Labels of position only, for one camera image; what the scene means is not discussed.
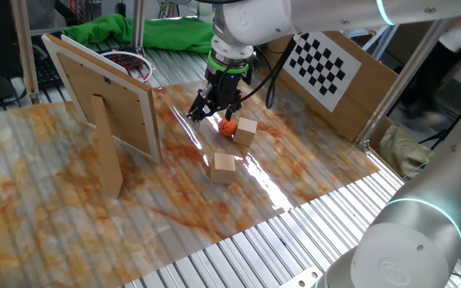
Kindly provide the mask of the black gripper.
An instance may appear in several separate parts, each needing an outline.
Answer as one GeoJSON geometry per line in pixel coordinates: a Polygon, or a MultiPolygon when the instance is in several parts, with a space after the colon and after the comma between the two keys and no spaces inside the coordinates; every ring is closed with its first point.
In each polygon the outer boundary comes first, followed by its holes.
{"type": "Polygon", "coordinates": [[[226,109],[226,120],[231,121],[233,114],[239,111],[243,104],[238,100],[241,92],[238,88],[240,81],[251,83],[252,71],[247,70],[237,73],[233,69],[227,72],[214,67],[207,67],[206,80],[210,85],[209,90],[198,90],[186,117],[194,130],[198,130],[201,121],[213,112],[213,109],[226,109]]]}

